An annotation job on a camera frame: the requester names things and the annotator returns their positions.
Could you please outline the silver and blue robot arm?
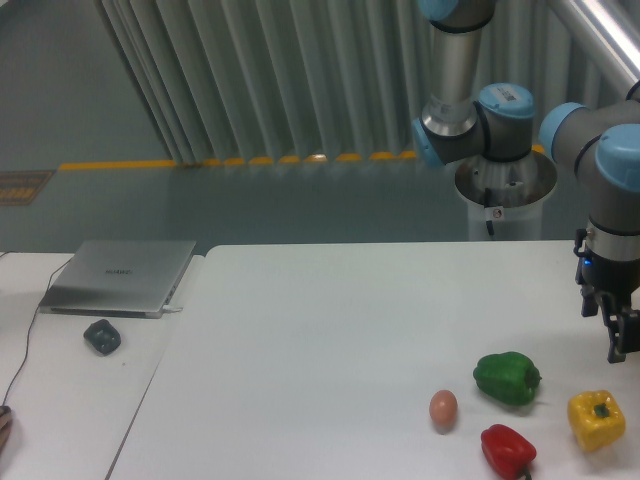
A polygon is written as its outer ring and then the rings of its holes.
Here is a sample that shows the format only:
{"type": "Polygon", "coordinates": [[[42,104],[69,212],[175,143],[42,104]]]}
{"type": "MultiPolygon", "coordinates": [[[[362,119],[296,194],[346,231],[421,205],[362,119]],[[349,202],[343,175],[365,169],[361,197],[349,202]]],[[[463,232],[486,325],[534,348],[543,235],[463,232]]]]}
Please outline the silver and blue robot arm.
{"type": "Polygon", "coordinates": [[[459,193],[486,212],[505,213],[546,197],[556,169],[570,170],[589,193],[587,226],[576,233],[576,281],[585,317],[601,316],[608,359],[639,348],[639,33],[616,2],[554,1],[551,10],[621,93],[590,109],[564,103],[540,126],[524,88],[499,83],[471,94],[491,1],[423,1],[433,26],[432,94],[413,123],[417,155],[428,164],[459,162],[459,193]]]}

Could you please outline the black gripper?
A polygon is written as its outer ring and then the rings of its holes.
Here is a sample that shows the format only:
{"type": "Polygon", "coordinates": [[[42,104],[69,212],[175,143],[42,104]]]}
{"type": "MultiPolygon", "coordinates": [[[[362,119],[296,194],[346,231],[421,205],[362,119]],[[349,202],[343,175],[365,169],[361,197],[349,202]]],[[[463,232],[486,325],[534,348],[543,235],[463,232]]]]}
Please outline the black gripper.
{"type": "Polygon", "coordinates": [[[599,228],[578,229],[574,254],[579,258],[576,282],[581,286],[582,317],[598,314],[595,291],[608,329],[611,364],[639,351],[639,310],[631,306],[639,288],[639,236],[614,235],[599,228]]]}

